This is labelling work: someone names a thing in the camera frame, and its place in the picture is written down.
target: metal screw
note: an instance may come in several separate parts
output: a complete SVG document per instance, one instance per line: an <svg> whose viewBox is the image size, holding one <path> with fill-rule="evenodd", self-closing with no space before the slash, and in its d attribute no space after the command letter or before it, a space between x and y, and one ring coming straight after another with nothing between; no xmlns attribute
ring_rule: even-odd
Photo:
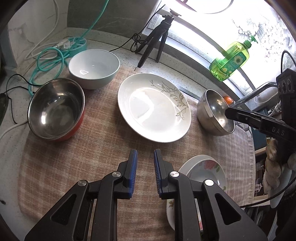
<svg viewBox="0 0 296 241"><path fill-rule="evenodd" d="M86 181L85 180L78 181L78 186L83 187L85 185L86 185Z"/></svg>
<svg viewBox="0 0 296 241"><path fill-rule="evenodd" d="M179 176L179 173L176 172L176 171L172 171L172 172L170 172L170 175L171 175L172 177L178 177L178 176Z"/></svg>
<svg viewBox="0 0 296 241"><path fill-rule="evenodd" d="M213 185L214 185L214 182L213 182L213 180L211 180L211 179L207 179L207 180L205 180L205 184L206 184L207 186L213 186Z"/></svg>
<svg viewBox="0 0 296 241"><path fill-rule="evenodd" d="M114 177L120 177L121 176L121 173L120 172L113 172L112 173L112 176L114 176Z"/></svg>

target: black tripod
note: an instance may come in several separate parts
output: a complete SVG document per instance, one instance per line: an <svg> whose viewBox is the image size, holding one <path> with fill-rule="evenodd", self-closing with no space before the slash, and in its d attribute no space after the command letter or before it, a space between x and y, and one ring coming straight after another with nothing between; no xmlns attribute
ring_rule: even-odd
<svg viewBox="0 0 296 241"><path fill-rule="evenodd" d="M135 51L136 53L140 52L144 48L144 46L146 44L148 44L148 47L146 48L142 58L140 59L140 61L138 63L139 68L141 68L143 66L144 62L146 61L149 54L151 53L151 51L153 50L153 48L157 44L158 40L160 39L160 37L162 37L160 45L159 45L157 57L156 57L156 62L157 63L159 62L161 53L163 51L163 47L165 45L165 41L168 36L168 29L171 27L172 21L175 19L174 16L176 16L176 17L179 16L179 14L177 14L173 10L171 10L170 12L172 15L163 16L165 19L161 21L160 25L158 25L155 29L153 29L153 31L149 34L149 36L147 36L145 41Z"/></svg>

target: chrome faucet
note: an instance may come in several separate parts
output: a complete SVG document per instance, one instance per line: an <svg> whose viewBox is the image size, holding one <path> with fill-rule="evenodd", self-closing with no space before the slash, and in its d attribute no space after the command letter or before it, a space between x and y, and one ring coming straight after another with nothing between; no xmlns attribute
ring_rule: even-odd
<svg viewBox="0 0 296 241"><path fill-rule="evenodd" d="M277 83L273 82L273 81L269 81L269 82L261 85L259 88L255 89L251 93L247 94L246 96L244 96L243 98L241 98L240 100L238 100L234 104L232 104L232 107L239 107L239 106L243 105L247 101L253 99L255 96L262 93L264 90L268 89L269 87L276 87L277 88Z"/></svg>

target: marble wall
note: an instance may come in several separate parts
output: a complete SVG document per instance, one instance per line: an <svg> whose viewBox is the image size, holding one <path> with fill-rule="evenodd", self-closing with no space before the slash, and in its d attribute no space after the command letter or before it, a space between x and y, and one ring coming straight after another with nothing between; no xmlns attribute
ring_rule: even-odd
<svg viewBox="0 0 296 241"><path fill-rule="evenodd" d="M89 28L105 0L70 0L68 27ZM158 0L109 0L104 14L93 27L108 33L131 37L148 20Z"/></svg>
<svg viewBox="0 0 296 241"><path fill-rule="evenodd" d="M59 22L51 34L66 37L69 0L56 0L59 6ZM11 18L8 33L17 65L23 62L28 51L54 27L56 15L52 0L28 0Z"/></svg>

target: brown checkered cloth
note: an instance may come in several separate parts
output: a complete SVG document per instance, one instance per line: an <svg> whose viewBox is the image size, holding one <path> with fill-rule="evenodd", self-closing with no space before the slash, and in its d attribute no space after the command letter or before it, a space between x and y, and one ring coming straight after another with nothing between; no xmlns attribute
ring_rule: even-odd
<svg viewBox="0 0 296 241"><path fill-rule="evenodd" d="M205 154L223 167L227 193L239 205L253 200L255 185L254 146L245 131L214 137L202 129L196 100L186 96L192 114L187 134L172 143L156 143L135 133L125 122L117 105L122 81L134 74L121 68L106 87L85 91L83 123L67 141L48 143L28 135L18 181L21 211L39 220L78 180L102 179L128 159L130 149L138 150L135 191L131 200L118 201L118 240L173 240L166 218L166 201L157 194L153 151L161 149L164 160L175 170L191 157Z"/></svg>

